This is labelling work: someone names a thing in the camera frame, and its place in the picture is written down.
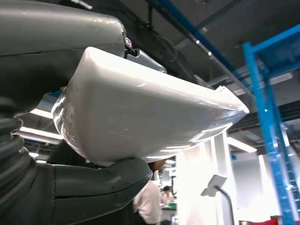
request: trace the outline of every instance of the red object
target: red object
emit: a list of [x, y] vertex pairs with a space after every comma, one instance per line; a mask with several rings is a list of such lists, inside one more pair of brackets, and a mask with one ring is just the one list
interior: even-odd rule
[[253, 225], [278, 225], [278, 221], [277, 219], [271, 219], [261, 223], [253, 223]]

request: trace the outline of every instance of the white pillar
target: white pillar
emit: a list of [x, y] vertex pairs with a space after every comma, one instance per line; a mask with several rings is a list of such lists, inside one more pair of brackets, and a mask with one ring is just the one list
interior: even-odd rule
[[220, 193], [216, 197], [201, 196], [213, 174], [228, 178], [222, 188], [231, 197], [236, 215], [236, 188], [226, 133], [178, 154], [176, 174], [179, 225], [231, 224], [228, 203]]

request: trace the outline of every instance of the blue steel frame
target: blue steel frame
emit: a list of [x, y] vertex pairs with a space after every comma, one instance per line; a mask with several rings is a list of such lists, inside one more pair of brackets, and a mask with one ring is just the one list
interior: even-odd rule
[[[295, 220], [291, 207], [292, 202], [289, 200], [289, 194], [286, 190], [287, 184], [284, 181], [283, 173], [286, 171], [289, 183], [293, 186], [292, 192], [298, 213], [300, 211], [300, 193], [295, 180], [293, 167], [289, 158], [289, 146], [286, 146], [284, 142], [283, 136], [285, 135], [285, 131], [283, 131], [282, 128], [283, 120], [280, 111], [276, 106], [275, 98], [270, 84], [270, 78], [299, 68], [300, 61], [295, 61], [292, 64], [283, 66], [271, 72], [268, 72], [268, 68], [266, 68], [264, 69], [264, 72], [260, 73], [256, 64], [256, 55], [262, 53], [265, 49], [270, 50], [270, 48], [271, 49], [277, 43], [284, 42], [285, 40], [287, 41], [288, 38], [295, 34], [300, 34], [300, 25], [274, 36], [256, 46], [251, 46], [250, 43], [246, 43], [243, 46], [246, 63], [249, 70], [249, 75], [253, 84], [253, 92], [256, 100], [260, 125], [265, 138], [267, 154], [271, 165], [284, 225], [294, 225]], [[261, 88], [259, 84], [261, 77], [265, 82], [265, 89]], [[280, 157], [278, 157], [279, 155], [282, 156], [285, 168], [282, 166]]]

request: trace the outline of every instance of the blue vertical post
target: blue vertical post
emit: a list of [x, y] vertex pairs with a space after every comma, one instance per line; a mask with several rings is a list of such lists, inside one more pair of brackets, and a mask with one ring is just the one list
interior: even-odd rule
[[260, 125], [265, 141], [265, 148], [276, 185], [277, 194], [283, 215], [283, 223], [284, 225], [295, 225], [294, 217], [286, 189], [286, 186], [283, 180], [280, 159], [278, 157], [278, 143], [276, 138], [274, 115], [270, 105], [267, 103], [263, 90], [260, 86], [259, 72], [252, 46], [250, 43], [246, 43], [243, 48], [253, 83], [253, 91], [256, 100]]
[[270, 84], [270, 80], [268, 77], [265, 79], [265, 84], [265, 91], [268, 98], [268, 103], [269, 104], [269, 108], [271, 108], [274, 112], [275, 118], [275, 126], [277, 130], [277, 136], [279, 139], [278, 147], [282, 159], [286, 168], [287, 176], [289, 179], [289, 184], [293, 186], [292, 188], [292, 193], [293, 196], [293, 201], [295, 202], [297, 213], [300, 216], [300, 193], [298, 187], [298, 184], [295, 182], [295, 176], [294, 173], [294, 168], [289, 157], [289, 149], [288, 146], [286, 145], [283, 137], [283, 132], [282, 128], [283, 119], [281, 118], [280, 112], [279, 111], [278, 107], [276, 106], [275, 98], [274, 96], [273, 90], [271, 85]]

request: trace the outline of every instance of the fluorescent light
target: fluorescent light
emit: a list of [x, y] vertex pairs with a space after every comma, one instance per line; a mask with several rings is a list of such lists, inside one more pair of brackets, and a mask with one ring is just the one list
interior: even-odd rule
[[46, 132], [46, 131], [42, 131], [42, 130], [32, 129], [32, 128], [28, 128], [28, 127], [21, 127], [20, 129], [20, 131], [32, 133], [32, 134], [35, 134], [35, 135], [45, 136], [45, 137], [51, 137], [51, 138], [54, 138], [54, 139], [60, 139], [60, 140], [63, 139], [63, 136], [61, 136], [61, 135], [50, 133], [50, 132]]
[[170, 159], [168, 159], [168, 160], [166, 160], [166, 163], [168, 163], [168, 164], [174, 164], [174, 163], [176, 163], [176, 162], [173, 161], [173, 160], [170, 160]]
[[173, 171], [173, 170], [176, 170], [176, 167], [169, 167], [169, 168], [166, 168], [166, 171]]
[[44, 161], [44, 160], [37, 160], [36, 162], [37, 163], [47, 163], [46, 161]]
[[29, 155], [31, 156], [31, 157], [33, 157], [33, 158], [35, 158], [35, 157], [38, 156], [38, 153], [34, 153], [34, 152], [29, 152]]
[[164, 149], [164, 150], [161, 150], [161, 152], [179, 152], [182, 149]]
[[38, 115], [38, 116], [43, 116], [43, 117], [49, 118], [49, 119], [53, 119], [52, 113], [43, 111], [41, 109], [34, 109], [34, 110], [31, 111], [31, 113]]
[[157, 158], [157, 159], [165, 159], [165, 158], [170, 158], [172, 156], [176, 156], [176, 154], [173, 155], [167, 155], [167, 156], [148, 156], [147, 158]]
[[182, 149], [182, 148], [188, 148], [190, 147], [191, 145], [182, 145], [182, 146], [169, 146], [166, 147], [166, 149]]
[[256, 152], [256, 151], [256, 149], [255, 149], [253, 147], [251, 147], [249, 145], [247, 145], [247, 144], [236, 140], [236, 139], [232, 138], [232, 137], [228, 137], [227, 138], [227, 142], [228, 144], [230, 144], [230, 145], [235, 146], [237, 148], [242, 149], [242, 150], [244, 150], [244, 151], [246, 151], [246, 152]]

